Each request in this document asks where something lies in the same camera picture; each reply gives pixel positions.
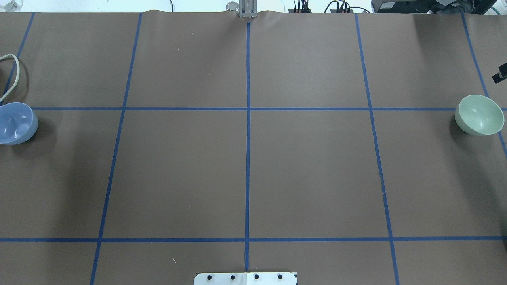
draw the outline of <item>metal bracket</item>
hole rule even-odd
[[[240,18],[257,18],[257,0],[239,0]]]
[[[241,272],[199,273],[194,285],[298,285],[297,273],[291,272]]]
[[[493,81],[495,83],[499,83],[505,79],[507,79],[507,63],[500,65],[498,73],[493,75]]]

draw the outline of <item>blue bowl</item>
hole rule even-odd
[[[13,102],[0,106],[0,144],[24,143],[35,134],[38,126],[37,115],[27,104]]]

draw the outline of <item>grid square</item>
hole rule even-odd
[[[37,111],[29,141],[0,148],[0,237],[96,238],[119,111]]]
[[[31,13],[4,13],[2,15],[2,26],[4,28],[0,29],[0,39],[2,39],[0,41],[0,56],[18,53],[30,17]],[[2,95],[13,64],[13,59],[0,61],[0,92]]]
[[[501,235],[507,162],[497,135],[453,112],[375,112],[394,236]]]
[[[394,284],[388,242],[251,242],[250,270],[297,272],[299,284]]]
[[[243,258],[242,242],[103,243],[95,284],[193,284],[196,273],[243,272]]]
[[[246,107],[245,51],[237,13],[143,13],[128,106]]]
[[[460,15],[368,15],[359,22],[373,107],[454,108],[484,93]]]
[[[138,17],[37,13],[20,58],[24,74],[7,100],[37,107],[121,106]]]
[[[245,149],[246,112],[127,111],[104,237],[244,237]]]
[[[387,236],[368,112],[251,117],[251,237]]]
[[[507,107],[505,96],[507,82],[502,81],[495,84],[492,79],[492,76],[498,73],[498,67],[507,61],[505,58],[507,18],[479,18],[480,15],[469,14],[466,14],[465,17],[470,40],[489,96],[501,107]]]
[[[253,107],[368,106],[353,15],[260,13],[250,43]]]
[[[502,241],[397,242],[401,284],[505,284]]]
[[[0,242],[0,283],[90,284],[95,242]]]

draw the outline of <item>black cable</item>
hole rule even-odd
[[[348,4],[347,2],[343,1],[342,2],[342,5],[340,6],[340,8],[338,9],[338,11],[336,11],[336,13],[343,13],[346,9],[347,9],[347,6],[346,4]]]
[[[336,2],[336,9],[338,9],[340,7],[340,2],[333,0],[333,1],[329,2],[328,6],[324,10],[324,13],[328,11],[329,6],[331,6],[331,4],[334,2]]]
[[[473,14],[475,12],[475,0],[472,0],[472,9],[470,10],[470,14]]]
[[[303,13],[310,13],[310,9],[308,8],[308,0],[301,0],[303,1]]]
[[[365,10],[365,11],[366,11],[366,13],[371,14],[371,12],[370,12],[370,11],[366,10],[366,9],[365,9],[365,8],[363,8],[363,7],[358,7],[358,6],[349,7],[349,8],[348,8],[349,13],[350,13],[350,9],[352,9],[352,8],[359,8],[359,9],[363,9],[363,10]]]

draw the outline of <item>light green bowl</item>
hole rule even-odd
[[[458,126],[472,135],[498,133],[505,121],[502,109],[495,101],[482,95],[468,95],[456,108],[454,118]]]

